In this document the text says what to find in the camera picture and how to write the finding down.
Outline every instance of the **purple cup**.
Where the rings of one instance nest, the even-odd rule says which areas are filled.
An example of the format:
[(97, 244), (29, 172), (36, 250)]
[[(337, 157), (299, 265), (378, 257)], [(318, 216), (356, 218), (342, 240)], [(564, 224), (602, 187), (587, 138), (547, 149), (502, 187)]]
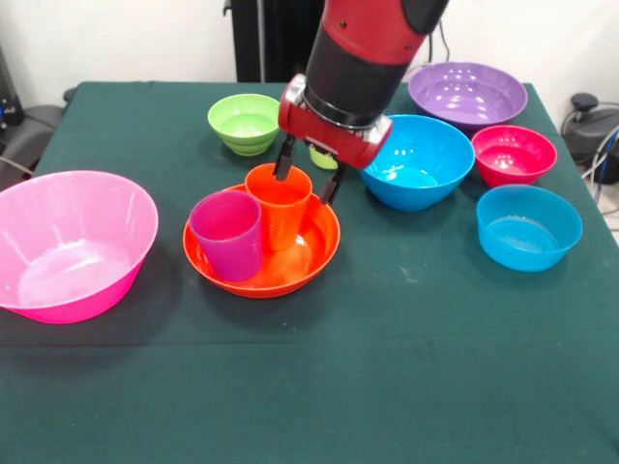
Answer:
[(260, 203), (238, 190), (218, 191), (193, 207), (190, 228), (219, 278), (237, 282), (258, 272), (261, 219)]
[(425, 67), (409, 80), (408, 93), (423, 112), (467, 132), (514, 119), (528, 100), (511, 75), (477, 63)]

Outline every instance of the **table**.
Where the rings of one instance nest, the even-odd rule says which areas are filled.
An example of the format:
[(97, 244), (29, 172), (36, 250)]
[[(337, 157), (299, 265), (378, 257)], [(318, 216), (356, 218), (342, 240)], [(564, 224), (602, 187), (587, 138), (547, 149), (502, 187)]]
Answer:
[[(216, 100), (281, 84), (84, 83), (38, 173), (101, 169), (146, 187), (154, 248), (103, 316), (46, 326), (0, 312), (0, 463), (615, 463), (619, 251), (532, 86), (516, 123), (560, 152), (539, 185), (570, 200), (580, 244), (520, 274), (480, 249), (470, 175), (404, 214), (348, 172), (327, 270), (277, 300), (201, 279), (181, 232), (205, 194), (273, 160), (225, 149)], [(414, 112), (405, 89), (392, 113)], [(295, 162), (327, 173), (305, 147)]]

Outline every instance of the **blue bowl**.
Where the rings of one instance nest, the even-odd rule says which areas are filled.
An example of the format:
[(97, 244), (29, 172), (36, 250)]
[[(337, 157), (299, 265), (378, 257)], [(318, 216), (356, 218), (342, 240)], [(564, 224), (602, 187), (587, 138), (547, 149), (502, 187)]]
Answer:
[(477, 221), (484, 251), (517, 271), (551, 268), (582, 235), (582, 220), (570, 203), (530, 186), (488, 191), (477, 204)]
[(362, 178), (387, 206), (423, 210), (462, 182), (475, 162), (473, 145), (461, 131), (436, 119), (414, 115), (391, 119), (391, 135)]

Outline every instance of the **green bowl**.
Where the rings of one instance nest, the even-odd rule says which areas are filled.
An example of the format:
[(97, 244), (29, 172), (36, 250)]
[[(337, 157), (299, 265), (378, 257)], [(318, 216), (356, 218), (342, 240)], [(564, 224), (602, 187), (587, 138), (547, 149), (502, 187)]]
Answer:
[(323, 155), (313, 147), (309, 148), (309, 157), (311, 158), (313, 163), (320, 169), (338, 169), (337, 161), (335, 161), (329, 155)]
[(213, 131), (234, 153), (253, 157), (264, 153), (278, 135), (280, 102), (259, 94), (238, 94), (219, 100), (207, 119)]

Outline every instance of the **purple bowl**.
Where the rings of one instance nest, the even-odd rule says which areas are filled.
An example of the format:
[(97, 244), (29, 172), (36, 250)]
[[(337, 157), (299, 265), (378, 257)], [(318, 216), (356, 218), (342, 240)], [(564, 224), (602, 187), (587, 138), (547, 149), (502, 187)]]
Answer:
[(524, 86), (477, 63), (438, 63), (413, 74), (408, 93), (424, 112), (467, 131), (504, 124), (527, 103)]

